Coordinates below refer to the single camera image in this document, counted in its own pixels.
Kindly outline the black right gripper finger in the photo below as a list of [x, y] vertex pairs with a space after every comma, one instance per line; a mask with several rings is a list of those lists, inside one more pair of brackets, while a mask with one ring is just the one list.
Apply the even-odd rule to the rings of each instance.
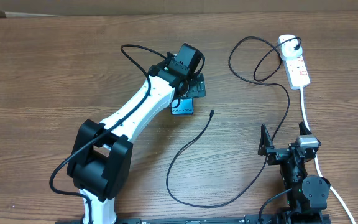
[[267, 156], [275, 150], [273, 141], [269, 135], [266, 125], [261, 125], [260, 144], [258, 149], [258, 155]]
[[312, 135], [312, 132], [306, 127], [304, 122], [299, 123], [299, 130], [301, 135]]

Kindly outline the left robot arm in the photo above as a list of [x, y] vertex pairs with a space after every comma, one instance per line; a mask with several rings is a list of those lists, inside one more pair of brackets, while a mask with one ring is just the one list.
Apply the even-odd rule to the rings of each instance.
[[173, 101], [205, 96], [205, 57], [198, 49], [183, 44], [162, 58], [141, 69], [144, 84], [117, 112], [98, 123], [88, 119], [78, 130], [67, 175], [84, 202], [80, 223], [116, 223], [115, 198], [128, 178], [139, 134]]

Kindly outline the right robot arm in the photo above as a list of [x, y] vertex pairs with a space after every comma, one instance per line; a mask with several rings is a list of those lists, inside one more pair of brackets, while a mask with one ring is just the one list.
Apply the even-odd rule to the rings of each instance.
[[[285, 190], [268, 199], [260, 208], [259, 223], [330, 223], [327, 209], [331, 183], [317, 175], [308, 175], [305, 163], [313, 160], [321, 142], [303, 122], [299, 123], [300, 135], [287, 148], [276, 149], [266, 125], [261, 125], [258, 155], [267, 157], [267, 164], [280, 166]], [[287, 197], [287, 207], [274, 215], [262, 215], [264, 208], [281, 196]]]

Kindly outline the blue Samsung Galaxy smartphone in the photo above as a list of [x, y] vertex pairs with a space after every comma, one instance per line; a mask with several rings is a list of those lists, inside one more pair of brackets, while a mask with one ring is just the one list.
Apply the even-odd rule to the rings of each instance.
[[171, 103], [172, 115], [192, 115], [193, 114], [193, 99], [175, 99]]

